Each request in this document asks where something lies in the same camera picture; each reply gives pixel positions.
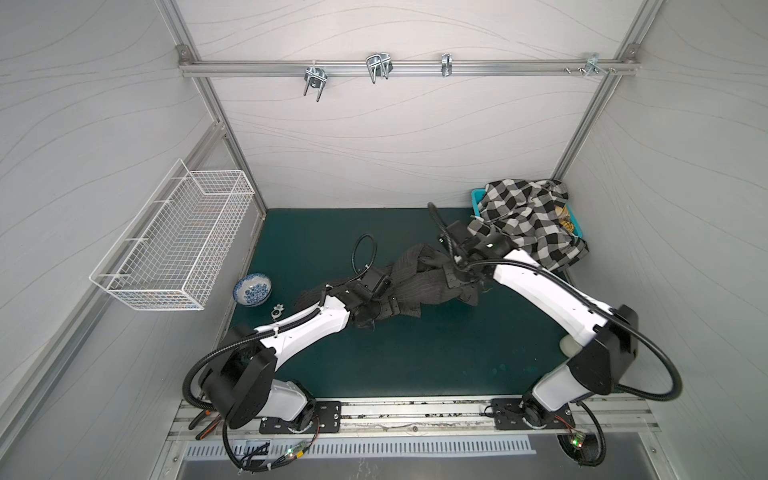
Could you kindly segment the dark grey pinstripe shirt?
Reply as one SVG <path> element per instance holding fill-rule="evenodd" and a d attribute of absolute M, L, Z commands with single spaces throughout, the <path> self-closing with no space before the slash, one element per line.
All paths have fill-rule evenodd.
<path fill-rule="evenodd" d="M 394 296 L 399 304 L 398 315 L 419 318 L 424 305 L 440 305 L 454 299 L 470 306 L 479 303 L 483 281 L 462 281 L 456 275 L 456 268 L 447 254 L 428 244 L 417 244 L 379 270 L 393 281 Z M 295 300 L 294 309 L 303 310 L 317 303 L 324 292 L 335 297 L 337 287 L 365 272 L 348 279 L 332 280 L 329 286 L 321 285 L 303 291 Z"/>

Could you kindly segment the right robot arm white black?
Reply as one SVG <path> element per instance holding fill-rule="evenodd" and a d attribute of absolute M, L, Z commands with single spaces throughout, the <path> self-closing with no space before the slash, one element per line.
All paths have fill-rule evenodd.
<path fill-rule="evenodd" d="M 526 251 L 513 247 L 502 235 L 481 240 L 458 221 L 438 225 L 440 242 L 459 270 L 472 278 L 490 278 L 520 294 L 558 323 L 580 347 L 523 395 L 519 410 L 531 425 L 542 427 L 570 402 L 616 390 L 659 402 L 675 400 L 682 394 L 679 370 L 658 345 L 639 332 L 634 310 L 626 305 L 613 308 L 587 296 Z M 647 392 L 621 383 L 640 344 L 666 369 L 671 379 L 669 390 Z"/>

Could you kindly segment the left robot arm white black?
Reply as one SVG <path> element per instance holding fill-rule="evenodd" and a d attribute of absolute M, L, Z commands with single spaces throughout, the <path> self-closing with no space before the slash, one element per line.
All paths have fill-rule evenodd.
<path fill-rule="evenodd" d="M 238 429 L 257 418 L 275 418 L 296 431 L 313 421 L 315 398 L 276 372 L 317 341 L 351 324 L 371 323 L 392 311 L 391 277 L 374 267 L 309 296 L 309 306 L 266 326 L 236 327 L 220 345 L 198 360 L 182 383 L 183 399 L 218 413 Z"/>

